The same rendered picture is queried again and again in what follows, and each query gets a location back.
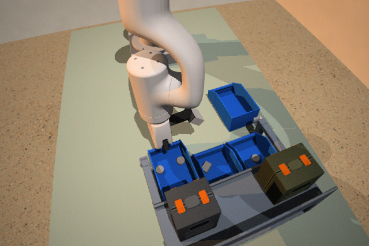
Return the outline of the blue bin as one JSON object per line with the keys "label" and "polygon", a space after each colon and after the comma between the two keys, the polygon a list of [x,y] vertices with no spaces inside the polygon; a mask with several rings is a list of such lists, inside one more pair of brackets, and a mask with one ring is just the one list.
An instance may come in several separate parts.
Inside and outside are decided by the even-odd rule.
{"label": "blue bin", "polygon": [[[193,162],[183,142],[178,140],[172,144],[168,144],[168,147],[169,150],[166,152],[163,146],[161,149],[154,148],[148,150],[164,201],[166,201],[164,192],[199,179],[197,171],[195,170]],[[178,165],[176,162],[176,159],[180,156],[185,159],[183,165]],[[157,174],[155,170],[158,165],[164,167],[164,172],[160,175]]]}
{"label": "blue bin", "polygon": [[242,84],[208,90],[208,97],[229,132],[253,124],[258,117],[260,108]]}
{"label": "blue bin", "polygon": [[[244,170],[234,151],[224,143],[220,146],[193,154],[192,157],[199,177],[206,177],[209,184]],[[202,168],[205,161],[212,164],[207,174],[205,174]]]}
{"label": "blue bin", "polygon": [[[226,146],[234,151],[244,170],[263,163],[265,157],[277,153],[267,137],[256,132],[229,141]],[[257,154],[260,157],[257,163],[251,160],[253,154]]]}

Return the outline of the grey metal shelf frame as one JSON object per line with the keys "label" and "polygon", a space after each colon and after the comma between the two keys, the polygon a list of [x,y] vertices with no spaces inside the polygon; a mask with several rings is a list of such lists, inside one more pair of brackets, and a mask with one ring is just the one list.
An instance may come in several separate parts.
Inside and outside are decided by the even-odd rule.
{"label": "grey metal shelf frame", "polygon": [[[254,118],[254,132],[265,133],[277,152],[285,146],[261,116]],[[262,165],[209,184],[220,206],[216,228],[180,242],[171,214],[160,191],[147,155],[138,160],[142,166],[166,246],[238,246],[311,210],[335,190],[322,193],[316,183],[309,189],[276,205],[268,197],[257,173]],[[156,181],[156,182],[155,182]]]}

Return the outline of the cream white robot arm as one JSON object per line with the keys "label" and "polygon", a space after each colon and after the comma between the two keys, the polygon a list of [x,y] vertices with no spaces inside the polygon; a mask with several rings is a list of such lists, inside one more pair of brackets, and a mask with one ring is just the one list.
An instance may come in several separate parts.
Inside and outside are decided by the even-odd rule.
{"label": "cream white robot arm", "polygon": [[[205,65],[192,34],[174,18],[170,0],[118,0],[125,29],[139,52],[127,61],[127,72],[142,119],[170,126],[204,122],[199,110],[204,93]],[[181,72],[169,68],[167,51]],[[173,107],[185,108],[172,114]]]}

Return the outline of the olive green case with orange latches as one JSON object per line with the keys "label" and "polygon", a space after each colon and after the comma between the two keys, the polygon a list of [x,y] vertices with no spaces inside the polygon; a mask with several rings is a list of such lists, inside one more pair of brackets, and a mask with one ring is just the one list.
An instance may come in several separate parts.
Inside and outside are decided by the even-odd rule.
{"label": "olive green case with orange latches", "polygon": [[309,189],[325,172],[299,143],[265,157],[257,178],[273,205]]}

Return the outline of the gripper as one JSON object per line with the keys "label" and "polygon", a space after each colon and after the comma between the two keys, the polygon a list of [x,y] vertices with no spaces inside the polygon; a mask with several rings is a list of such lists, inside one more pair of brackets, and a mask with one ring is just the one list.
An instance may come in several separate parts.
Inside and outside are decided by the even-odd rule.
{"label": "gripper", "polygon": [[163,146],[165,151],[169,150],[168,144],[169,143],[172,144],[172,132],[169,118],[161,123],[148,123],[148,124],[150,127],[155,147],[157,149],[161,149],[161,147]]}

